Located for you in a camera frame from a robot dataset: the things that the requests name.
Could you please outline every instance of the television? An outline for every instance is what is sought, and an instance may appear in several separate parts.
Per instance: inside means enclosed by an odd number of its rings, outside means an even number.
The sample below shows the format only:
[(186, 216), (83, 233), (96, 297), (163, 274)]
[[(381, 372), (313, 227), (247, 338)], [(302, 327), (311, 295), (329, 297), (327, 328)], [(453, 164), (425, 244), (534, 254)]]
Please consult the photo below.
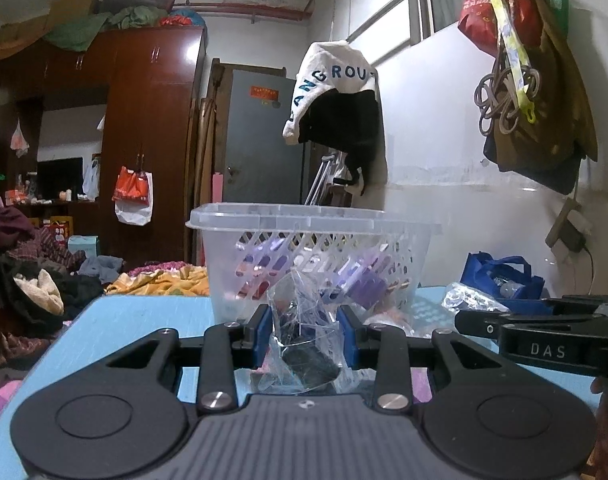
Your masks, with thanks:
[(72, 190), (72, 199), (82, 192), (84, 159), (60, 158), (37, 163), (37, 195), (44, 200), (58, 200), (59, 192)]

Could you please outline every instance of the power adapter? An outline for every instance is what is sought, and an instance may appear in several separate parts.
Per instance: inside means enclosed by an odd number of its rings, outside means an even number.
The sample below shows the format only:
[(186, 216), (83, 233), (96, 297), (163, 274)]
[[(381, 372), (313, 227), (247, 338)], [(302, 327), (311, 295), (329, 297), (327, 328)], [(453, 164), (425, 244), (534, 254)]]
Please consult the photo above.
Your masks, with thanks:
[(564, 219), (559, 229), (559, 239), (573, 253), (579, 253), (586, 246), (586, 237), (568, 219)]

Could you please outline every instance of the table surface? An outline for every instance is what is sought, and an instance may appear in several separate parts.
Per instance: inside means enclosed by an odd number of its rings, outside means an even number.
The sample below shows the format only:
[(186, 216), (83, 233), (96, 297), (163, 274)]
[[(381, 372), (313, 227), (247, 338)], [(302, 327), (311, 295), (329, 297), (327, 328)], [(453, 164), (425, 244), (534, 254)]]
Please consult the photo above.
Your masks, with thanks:
[[(441, 309), (442, 294), (443, 287), (419, 288), (415, 301), (426, 308)], [(203, 335), (212, 324), (210, 298), (107, 296), (96, 300), (37, 363), (1, 414), (0, 480), (26, 480), (9, 428), (13, 413), (31, 394), (159, 328), (173, 327), (180, 337), (190, 337)], [(589, 391), (591, 378), (527, 368), (597, 408), (599, 396)], [(198, 372), (199, 368), (184, 368), (180, 400), (195, 402)], [(247, 373), (236, 371), (240, 402), (249, 392)]]

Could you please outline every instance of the orange plastic bag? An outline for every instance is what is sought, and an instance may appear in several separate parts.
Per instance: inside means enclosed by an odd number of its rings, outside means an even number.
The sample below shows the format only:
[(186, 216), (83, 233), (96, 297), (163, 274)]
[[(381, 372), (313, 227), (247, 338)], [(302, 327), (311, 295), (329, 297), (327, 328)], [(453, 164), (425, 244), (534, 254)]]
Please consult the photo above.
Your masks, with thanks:
[[(542, 41), (542, 18), (532, 0), (506, 0), (517, 35), (525, 47)], [(497, 56), (497, 19), (491, 0), (464, 0), (458, 28), (479, 50)]]
[(122, 166), (112, 199), (113, 201), (129, 200), (130, 202), (148, 205), (148, 178), (146, 173), (129, 170)]

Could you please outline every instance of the yellow blanket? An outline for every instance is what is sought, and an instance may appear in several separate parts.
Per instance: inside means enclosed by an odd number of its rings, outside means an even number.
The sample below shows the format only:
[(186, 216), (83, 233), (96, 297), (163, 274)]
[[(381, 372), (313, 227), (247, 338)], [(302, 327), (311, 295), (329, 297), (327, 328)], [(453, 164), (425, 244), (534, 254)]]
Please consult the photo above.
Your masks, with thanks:
[(133, 294), (135, 296), (209, 296), (209, 277), (206, 267), (185, 266), (180, 270), (143, 272), (131, 278), (122, 274), (107, 294)]

